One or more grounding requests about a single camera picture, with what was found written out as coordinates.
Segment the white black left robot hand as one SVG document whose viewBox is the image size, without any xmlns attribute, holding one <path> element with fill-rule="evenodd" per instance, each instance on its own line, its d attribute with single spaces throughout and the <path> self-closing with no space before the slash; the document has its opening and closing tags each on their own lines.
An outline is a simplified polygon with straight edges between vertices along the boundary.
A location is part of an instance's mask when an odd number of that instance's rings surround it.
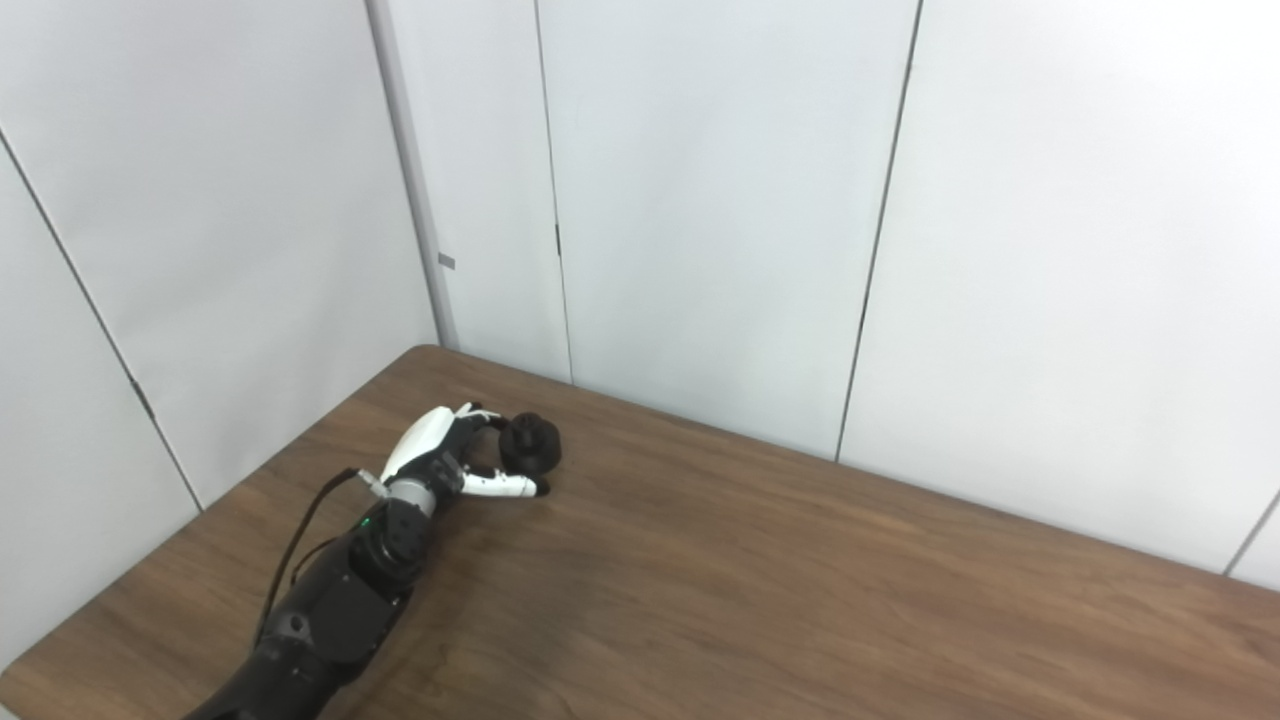
<svg viewBox="0 0 1280 720">
<path fill-rule="evenodd" d="M 486 430 L 497 433 L 495 466 L 468 460 L 471 446 Z M 535 413 L 507 418 L 476 404 L 438 406 L 402 434 L 371 488 L 430 515 L 458 496 L 545 496 L 550 492 L 547 478 L 561 460 L 559 429 Z"/>
</svg>

